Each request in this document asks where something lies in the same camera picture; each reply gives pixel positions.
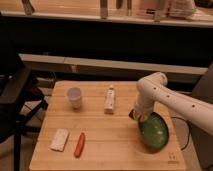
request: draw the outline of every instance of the black chair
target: black chair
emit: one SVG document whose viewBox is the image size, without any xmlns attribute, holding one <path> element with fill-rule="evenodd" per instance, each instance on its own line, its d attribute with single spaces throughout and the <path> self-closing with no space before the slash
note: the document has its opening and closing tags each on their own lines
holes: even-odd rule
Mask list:
<svg viewBox="0 0 213 171">
<path fill-rule="evenodd" d="M 36 87 L 36 77 L 15 52 L 9 36 L 0 27 L 0 143 L 14 135 L 14 171 L 19 171 L 21 135 L 39 132 L 40 128 L 27 125 L 40 109 L 48 104 Z M 25 102 L 38 101 L 26 115 L 20 112 Z"/>
</svg>

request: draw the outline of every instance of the wooden table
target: wooden table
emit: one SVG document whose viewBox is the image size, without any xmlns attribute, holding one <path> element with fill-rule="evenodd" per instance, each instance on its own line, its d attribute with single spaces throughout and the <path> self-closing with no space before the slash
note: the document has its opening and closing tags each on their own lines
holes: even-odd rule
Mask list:
<svg viewBox="0 0 213 171">
<path fill-rule="evenodd" d="M 169 127 L 169 142 L 161 151 L 148 149 L 141 141 L 137 123 L 128 117 L 138 94 L 136 82 L 57 82 L 30 163 L 31 171 L 59 170 L 185 170 L 185 162 L 167 108 L 155 104 Z M 115 113 L 104 114 L 110 84 L 116 90 Z M 73 110 L 66 92 L 80 87 L 83 106 Z M 63 152 L 50 150 L 58 128 L 70 132 Z M 86 144 L 80 158 L 73 152 L 81 132 Z"/>
</svg>

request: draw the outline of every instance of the orange carrot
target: orange carrot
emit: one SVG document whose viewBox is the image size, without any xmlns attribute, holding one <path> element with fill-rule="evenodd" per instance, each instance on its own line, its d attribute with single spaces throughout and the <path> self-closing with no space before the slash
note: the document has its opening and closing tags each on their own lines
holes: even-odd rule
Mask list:
<svg viewBox="0 0 213 171">
<path fill-rule="evenodd" d="M 77 146 L 75 148 L 75 152 L 74 152 L 74 156 L 76 158 L 81 156 L 81 152 L 83 151 L 85 140 L 86 140 L 86 136 L 82 132 L 81 135 L 79 136 L 78 144 L 77 144 Z"/>
</svg>

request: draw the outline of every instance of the bar of soap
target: bar of soap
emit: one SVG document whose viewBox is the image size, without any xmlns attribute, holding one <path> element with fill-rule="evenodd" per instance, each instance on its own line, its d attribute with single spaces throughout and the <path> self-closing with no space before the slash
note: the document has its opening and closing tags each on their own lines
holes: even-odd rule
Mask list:
<svg viewBox="0 0 213 171">
<path fill-rule="evenodd" d="M 67 129 L 59 128 L 57 129 L 55 136 L 50 145 L 50 149 L 54 151 L 64 151 L 64 146 L 66 144 L 69 132 Z"/>
</svg>

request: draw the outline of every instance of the paper cup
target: paper cup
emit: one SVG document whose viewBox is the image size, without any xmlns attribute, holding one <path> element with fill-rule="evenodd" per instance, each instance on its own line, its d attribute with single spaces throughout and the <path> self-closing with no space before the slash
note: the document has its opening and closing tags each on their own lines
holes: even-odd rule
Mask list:
<svg viewBox="0 0 213 171">
<path fill-rule="evenodd" d="M 67 97 L 74 109 L 78 109 L 82 105 L 82 93 L 78 87 L 72 87 L 67 91 Z"/>
</svg>

